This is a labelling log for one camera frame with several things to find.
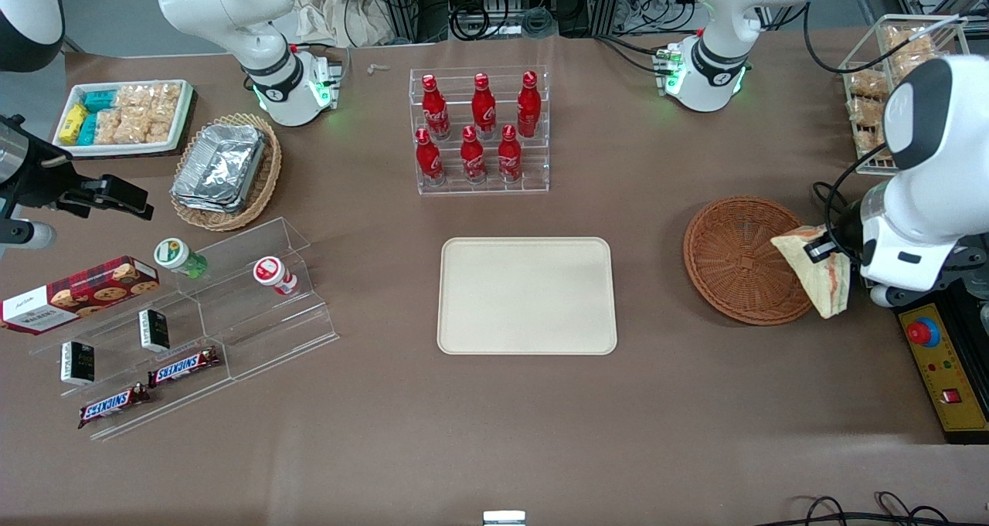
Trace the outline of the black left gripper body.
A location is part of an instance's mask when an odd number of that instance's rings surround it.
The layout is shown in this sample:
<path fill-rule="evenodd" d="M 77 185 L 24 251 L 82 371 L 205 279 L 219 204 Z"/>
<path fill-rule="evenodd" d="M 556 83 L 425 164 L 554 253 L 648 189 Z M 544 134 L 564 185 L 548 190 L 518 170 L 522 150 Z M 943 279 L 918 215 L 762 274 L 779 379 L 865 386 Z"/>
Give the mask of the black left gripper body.
<path fill-rule="evenodd" d="M 834 234 L 836 234 L 838 243 L 844 247 L 845 252 L 851 255 L 850 259 L 855 268 L 861 266 L 863 245 L 861 209 L 861 202 L 852 202 L 850 205 L 833 211 Z"/>

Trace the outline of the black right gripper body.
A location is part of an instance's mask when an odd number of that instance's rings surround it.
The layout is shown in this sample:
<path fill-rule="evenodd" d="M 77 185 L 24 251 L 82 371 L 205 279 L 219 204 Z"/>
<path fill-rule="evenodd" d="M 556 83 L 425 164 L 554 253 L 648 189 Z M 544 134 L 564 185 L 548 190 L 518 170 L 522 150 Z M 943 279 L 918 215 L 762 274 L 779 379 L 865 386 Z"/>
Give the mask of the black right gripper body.
<path fill-rule="evenodd" d="M 29 149 L 22 154 L 12 153 L 13 205 L 58 209 L 61 195 L 88 195 L 94 201 L 92 192 L 83 188 L 89 180 L 76 173 L 65 151 Z"/>

